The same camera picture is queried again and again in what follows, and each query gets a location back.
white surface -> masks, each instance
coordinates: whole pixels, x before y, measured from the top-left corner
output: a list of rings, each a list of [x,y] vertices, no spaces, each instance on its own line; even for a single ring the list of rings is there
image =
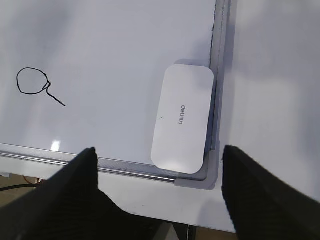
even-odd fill
[[[226,43],[221,147],[242,148],[273,174],[320,200],[317,0],[232,1]],[[4,172],[49,177],[58,167],[0,158]],[[100,174],[99,187],[129,213],[233,230],[221,165],[212,191]]]
[[[161,169],[198,172],[204,162],[213,72],[175,64],[165,71],[151,160]]]
[[[221,147],[241,148],[320,201],[320,2],[239,0],[232,9]]]
[[[165,71],[209,65],[214,11],[214,0],[0,0],[0,143],[152,164]],[[66,107],[21,94],[24,67]]]

whiteboard frame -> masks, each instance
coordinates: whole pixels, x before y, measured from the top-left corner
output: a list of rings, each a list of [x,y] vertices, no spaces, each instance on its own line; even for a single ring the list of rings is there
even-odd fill
[[[176,183],[180,180],[178,186],[202,188],[201,182],[205,182],[210,175],[218,174],[219,159],[219,125],[221,112],[221,97],[223,86],[223,57],[225,51],[226,26],[228,23],[230,0],[216,0],[214,25],[212,33],[212,45],[210,50],[210,68],[214,73],[214,86],[212,89],[212,100],[210,107],[210,117],[208,123],[208,133],[206,137],[206,152],[215,157],[204,161],[203,168],[195,174],[181,174],[174,171],[163,170],[154,165],[134,163],[110,158],[98,158],[98,170],[103,173],[118,174],[130,177],[139,177],[143,179],[162,181],[167,183]],[[16,146],[0,143],[0,157],[6,157],[18,160],[27,160],[44,164],[57,166],[67,165],[76,154],[55,152],[44,149],[37,149],[24,146]],[[214,187],[218,176],[210,177],[210,186]],[[189,184],[189,181],[197,182],[196,185]],[[208,189],[208,183],[204,184],[204,189]]]

floor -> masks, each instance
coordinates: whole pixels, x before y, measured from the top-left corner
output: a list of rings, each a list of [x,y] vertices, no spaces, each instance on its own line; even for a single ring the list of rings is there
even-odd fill
[[[26,180],[30,183],[36,182],[36,178],[33,177],[26,177]],[[27,184],[28,182],[26,180],[21,175],[11,174],[10,177],[0,176],[0,188],[19,184]],[[7,205],[31,190],[31,187],[24,187],[0,192],[0,207]],[[196,232],[196,240],[237,240],[237,236],[236,234],[230,232],[198,227]]]
[[[33,177],[26,177],[30,183],[36,183],[36,178]],[[0,176],[0,188],[8,187],[12,185],[19,185],[19,184],[28,184],[28,182],[24,179],[21,175],[14,175],[11,174],[10,177],[3,177]],[[0,191],[0,207],[12,202],[13,200],[23,196],[24,194],[31,191],[32,187],[24,187],[24,188],[17,188],[7,191]]]

wire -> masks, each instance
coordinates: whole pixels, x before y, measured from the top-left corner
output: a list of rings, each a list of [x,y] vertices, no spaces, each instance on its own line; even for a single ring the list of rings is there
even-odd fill
[[[28,183],[28,184],[33,184],[32,182],[29,182],[26,176],[23,176],[23,179]]]
[[[6,186],[6,187],[1,187],[0,192],[11,190],[11,189],[35,188],[37,186],[39,186],[39,183],[38,184],[20,184],[20,185]]]

whiteboard eraser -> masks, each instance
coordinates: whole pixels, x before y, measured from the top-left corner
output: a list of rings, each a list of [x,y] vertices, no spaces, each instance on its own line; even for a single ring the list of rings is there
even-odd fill
[[[151,149],[155,166],[185,174],[201,169],[213,83],[213,72],[204,66],[166,70]]]

